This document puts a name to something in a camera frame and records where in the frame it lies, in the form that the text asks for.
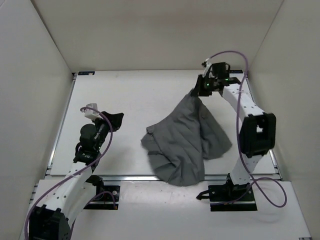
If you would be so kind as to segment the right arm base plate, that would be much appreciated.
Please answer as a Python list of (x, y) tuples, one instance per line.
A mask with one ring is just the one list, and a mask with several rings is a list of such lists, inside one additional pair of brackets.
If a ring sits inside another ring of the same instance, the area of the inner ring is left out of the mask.
[(255, 212), (258, 210), (251, 187), (229, 193), (223, 185), (209, 185), (208, 190), (211, 212)]

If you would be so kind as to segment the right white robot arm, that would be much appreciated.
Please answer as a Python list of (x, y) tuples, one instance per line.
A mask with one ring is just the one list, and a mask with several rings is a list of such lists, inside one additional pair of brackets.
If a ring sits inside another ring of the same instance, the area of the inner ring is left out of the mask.
[(218, 92), (236, 112), (236, 137), (239, 158), (227, 175), (225, 184), (212, 187), (213, 197), (222, 202), (240, 200), (250, 189), (252, 173), (261, 158), (275, 146), (276, 116), (258, 107), (243, 91), (243, 82), (230, 77), (230, 65), (226, 62), (202, 63), (204, 71), (198, 75), (191, 92), (193, 97), (209, 97)]

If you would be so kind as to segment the grey pleated skirt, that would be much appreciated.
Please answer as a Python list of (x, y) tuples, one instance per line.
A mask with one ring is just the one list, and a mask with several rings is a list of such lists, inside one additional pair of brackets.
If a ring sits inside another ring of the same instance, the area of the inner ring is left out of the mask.
[(233, 145), (201, 99), (191, 92), (168, 116), (148, 126), (140, 142), (154, 175), (178, 187), (203, 181), (204, 162), (221, 158)]

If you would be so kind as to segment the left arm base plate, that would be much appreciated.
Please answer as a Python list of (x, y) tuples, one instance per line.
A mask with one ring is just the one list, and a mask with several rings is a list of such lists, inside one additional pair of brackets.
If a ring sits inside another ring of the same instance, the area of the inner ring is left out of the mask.
[(104, 185), (99, 191), (99, 196), (96, 196), (88, 203), (85, 210), (118, 210), (120, 200), (120, 185)]

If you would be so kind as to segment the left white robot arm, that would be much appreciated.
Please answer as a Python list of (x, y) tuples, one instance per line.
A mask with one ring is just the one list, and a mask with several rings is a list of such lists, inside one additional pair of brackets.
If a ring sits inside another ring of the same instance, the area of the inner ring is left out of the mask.
[(80, 129), (79, 142), (68, 174), (40, 196), (29, 210), (24, 224), (26, 240), (70, 240), (76, 218), (105, 191), (103, 179), (94, 175), (105, 155), (101, 147), (120, 129), (124, 113), (111, 114), (91, 106), (81, 108), (91, 120)]

